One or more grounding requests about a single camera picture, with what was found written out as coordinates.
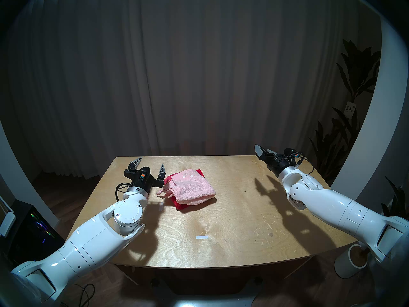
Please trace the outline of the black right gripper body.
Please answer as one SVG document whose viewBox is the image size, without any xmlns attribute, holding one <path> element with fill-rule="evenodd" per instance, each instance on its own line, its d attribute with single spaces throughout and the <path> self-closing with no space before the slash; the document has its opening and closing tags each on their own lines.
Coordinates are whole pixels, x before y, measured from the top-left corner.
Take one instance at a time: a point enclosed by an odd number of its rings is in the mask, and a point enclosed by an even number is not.
<svg viewBox="0 0 409 307">
<path fill-rule="evenodd" d="M 273 158 L 267 157 L 267 168 L 273 172 L 276 177 L 279 177 L 282 171 L 289 167 L 295 167 L 296 161 L 294 156 L 287 156 L 284 154 L 277 154 L 277 156 Z"/>
</svg>

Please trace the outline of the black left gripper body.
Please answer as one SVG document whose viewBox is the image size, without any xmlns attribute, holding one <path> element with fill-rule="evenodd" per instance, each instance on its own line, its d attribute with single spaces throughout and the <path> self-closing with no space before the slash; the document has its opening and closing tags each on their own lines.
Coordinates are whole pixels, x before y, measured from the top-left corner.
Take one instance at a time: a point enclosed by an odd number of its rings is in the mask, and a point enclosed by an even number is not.
<svg viewBox="0 0 409 307">
<path fill-rule="evenodd" d="M 158 178 L 155 179 L 151 175 L 149 167 L 143 167 L 137 172 L 129 172 L 126 169 L 124 176 L 131 180 L 126 192 L 149 194 L 152 187 L 162 188 L 164 186 L 164 181 L 159 181 Z"/>
</svg>

